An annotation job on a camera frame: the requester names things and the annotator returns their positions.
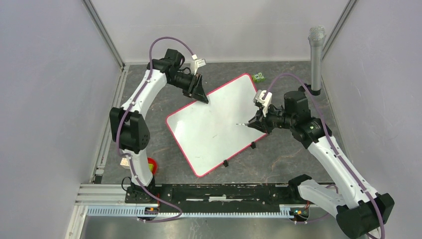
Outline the pink framed whiteboard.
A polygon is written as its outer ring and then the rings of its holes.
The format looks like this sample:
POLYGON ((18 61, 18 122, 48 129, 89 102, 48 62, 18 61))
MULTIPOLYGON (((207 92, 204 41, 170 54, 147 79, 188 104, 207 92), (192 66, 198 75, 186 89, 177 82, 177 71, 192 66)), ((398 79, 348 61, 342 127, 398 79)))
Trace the pink framed whiteboard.
POLYGON ((256 113, 257 92, 245 73, 208 93, 208 104, 194 101, 171 113, 166 124, 197 177, 204 177, 265 134, 236 123, 256 113))

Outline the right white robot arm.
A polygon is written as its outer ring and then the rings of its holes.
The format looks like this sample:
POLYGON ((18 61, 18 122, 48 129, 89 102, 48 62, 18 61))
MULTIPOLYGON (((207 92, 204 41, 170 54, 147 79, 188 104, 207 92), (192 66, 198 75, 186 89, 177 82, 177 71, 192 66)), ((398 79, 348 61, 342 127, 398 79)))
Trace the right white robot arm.
POLYGON ((276 128, 289 130, 320 162, 338 188, 335 192, 308 175, 300 175, 289 181, 289 200, 316 204, 333 216, 351 239, 373 230, 384 234, 385 223, 395 204, 393 198, 388 193, 379 193, 357 172, 323 120, 311 115, 305 93, 285 93, 284 105, 280 108, 272 105, 271 100, 272 95, 267 91, 256 93, 253 101, 258 111, 247 126, 263 133, 276 128))

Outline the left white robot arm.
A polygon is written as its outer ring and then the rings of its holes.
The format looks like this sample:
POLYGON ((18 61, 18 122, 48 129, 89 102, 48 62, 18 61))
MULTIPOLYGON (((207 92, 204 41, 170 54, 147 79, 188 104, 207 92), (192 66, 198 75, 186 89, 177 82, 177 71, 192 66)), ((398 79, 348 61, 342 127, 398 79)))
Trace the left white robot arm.
POLYGON ((121 107, 113 107, 109 112, 109 122, 113 141, 117 150, 128 160, 131 172, 131 187, 145 203, 156 198, 154 176, 148 164, 146 147, 150 141, 150 131, 145 122, 146 114, 158 93, 172 85, 182 90, 184 96, 209 103, 202 86, 202 75, 197 72, 205 66, 205 59, 192 56, 188 73, 182 70, 185 57, 177 50, 168 49, 161 59, 153 59, 147 65, 140 85, 121 107))

